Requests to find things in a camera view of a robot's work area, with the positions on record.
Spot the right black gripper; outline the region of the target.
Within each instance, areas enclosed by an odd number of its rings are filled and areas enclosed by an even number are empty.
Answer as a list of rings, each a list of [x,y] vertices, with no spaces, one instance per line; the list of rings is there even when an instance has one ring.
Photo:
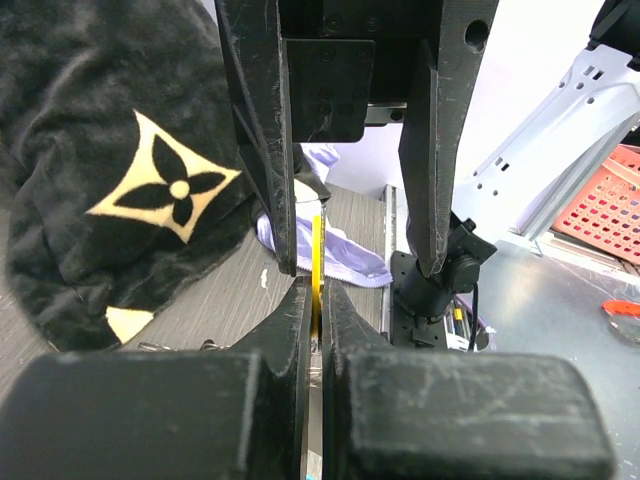
[[[297,271],[293,140],[356,142],[369,107],[407,98],[398,149],[407,242],[424,277],[440,272],[459,143],[497,7],[490,0],[215,3],[239,153],[271,221],[282,273]]]

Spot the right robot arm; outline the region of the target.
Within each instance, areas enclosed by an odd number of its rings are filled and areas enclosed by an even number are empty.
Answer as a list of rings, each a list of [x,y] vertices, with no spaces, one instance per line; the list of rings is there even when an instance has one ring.
[[[296,268],[294,148],[355,142],[399,122],[414,266],[400,298],[435,323],[528,200],[598,167],[639,119],[639,5],[605,2],[586,47],[543,102],[461,182],[459,142],[494,1],[219,1],[241,160]]]

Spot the blue handled key ring organizer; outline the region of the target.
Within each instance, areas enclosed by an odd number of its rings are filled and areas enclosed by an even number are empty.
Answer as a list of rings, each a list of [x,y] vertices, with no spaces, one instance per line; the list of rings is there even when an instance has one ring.
[[[140,342],[137,345],[137,348],[144,352],[155,352],[155,353],[177,352],[176,348],[170,347],[168,345],[161,345],[161,344],[150,343],[150,342]],[[228,349],[228,346],[218,345],[211,339],[205,340],[202,343],[202,345],[199,347],[199,351],[217,352],[217,351],[224,351],[226,349]]]

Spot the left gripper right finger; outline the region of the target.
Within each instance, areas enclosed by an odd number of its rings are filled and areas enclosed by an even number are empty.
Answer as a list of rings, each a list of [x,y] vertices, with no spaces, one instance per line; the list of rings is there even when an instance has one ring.
[[[322,300],[326,479],[610,479],[592,392],[547,355],[391,345],[344,286]]]

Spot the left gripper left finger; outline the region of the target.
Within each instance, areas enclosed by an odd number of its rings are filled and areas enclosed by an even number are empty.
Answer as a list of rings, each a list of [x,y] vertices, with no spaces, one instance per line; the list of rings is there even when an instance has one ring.
[[[223,350],[48,354],[1,407],[5,479],[301,479],[311,283]]]

